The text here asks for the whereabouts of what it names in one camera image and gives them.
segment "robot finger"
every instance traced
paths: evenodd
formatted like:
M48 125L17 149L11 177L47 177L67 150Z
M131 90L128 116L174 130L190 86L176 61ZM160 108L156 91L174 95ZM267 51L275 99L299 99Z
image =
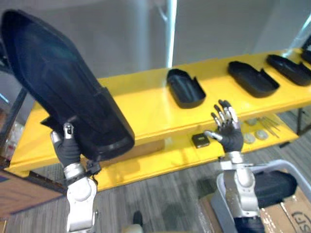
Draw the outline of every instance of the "robot finger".
M230 114L231 114L232 121L234 121L234 122L239 122L238 116L237 116L237 114L236 114L234 108L232 108L231 104L230 104L228 101L226 101L226 100L223 101L223 104L224 104L225 107L228 108L228 111L229 111Z
M51 141L53 143L53 147L54 147L54 150L55 152L57 153L58 152L58 148L59 146L63 143L63 139L62 137L55 131L52 131L50 133L50 137L51 137Z
M230 114L230 112L229 112L229 110L228 110L228 106L227 106L226 103L224 103L224 101L222 101L222 100L219 100L218 103L221 105L221 107L222 107L223 110L224 110L226 123L227 123L227 124L230 124L231 121L232 121L232 117L231 117L231 114Z
M209 131L209 130L205 130L204 131L204 135L213 139L216 139L217 141L221 141L223 139L223 137L215 132Z
M211 113L211 116L212 118L214 119L214 121L216 122L217 126L218 126L218 129L221 128L221 123L220 123L220 120L218 119L218 117L216 116L216 114L214 113Z
M222 123L225 124L226 120L225 120L224 114L222 113L221 109L217 106L217 104L214 105L214 108L218 112L218 115L219 115Z

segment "silver metal joint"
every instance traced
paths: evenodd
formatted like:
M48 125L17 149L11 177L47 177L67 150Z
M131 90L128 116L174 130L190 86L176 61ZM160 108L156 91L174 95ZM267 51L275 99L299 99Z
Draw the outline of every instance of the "silver metal joint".
M244 162L243 154L240 151L232 151L225 154L233 164L242 164Z
M207 137L214 138L214 139L216 139L219 142L223 139L223 137L220 134L212 132L212 131L209 131L209 130L205 130L204 131L204 135L207 136Z
M67 180L85 172L81 163L73 163L64 168L64 174Z
M61 140L60 136L55 131L52 131L50 133L50 137L51 137L51 141L52 141L53 144L55 144L56 142L59 142Z
M65 139L71 139L73 138L73 125L70 123L65 123L64 124L64 132L65 132Z
M228 111L229 111L230 114L231 114L232 120L233 120L234 122L238 122L239 120L238 120L238 117L237 117L237 114L236 114L234 108L228 107Z
M227 107L224 107L224 113L225 113L226 121L230 122L231 121L231 114L230 114L230 112L229 112Z
M67 199L70 212L67 218L68 233L95 233L97 186L93 180L84 177L68 186Z
M220 116L220 119L222 120L223 123L225 123L225 117L222 112L218 112L218 115Z
M255 177L249 168L224 171L226 202L233 217L259 216Z

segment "wooden surface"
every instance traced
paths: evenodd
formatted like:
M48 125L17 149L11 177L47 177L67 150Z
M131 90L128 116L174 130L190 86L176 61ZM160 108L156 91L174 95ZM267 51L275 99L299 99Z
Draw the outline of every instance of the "wooden surface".
M0 217L21 211L61 196L39 185L0 171Z

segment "white wall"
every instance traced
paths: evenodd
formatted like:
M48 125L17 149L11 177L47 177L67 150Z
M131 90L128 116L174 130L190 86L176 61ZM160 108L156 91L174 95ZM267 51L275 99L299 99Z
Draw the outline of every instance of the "white wall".
M156 4L165 10L165 0L2 0L0 13L19 8L49 22L99 78L165 66ZM310 10L310 0L178 0L173 64L287 48ZM0 73L0 93L10 101L19 88ZM28 98L21 119L31 105Z

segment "small black box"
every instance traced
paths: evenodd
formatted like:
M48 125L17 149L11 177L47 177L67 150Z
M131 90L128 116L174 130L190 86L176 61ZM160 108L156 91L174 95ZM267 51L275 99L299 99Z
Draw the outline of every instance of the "small black box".
M204 133L195 134L192 136L192 141L197 148L206 147L209 145L209 139Z

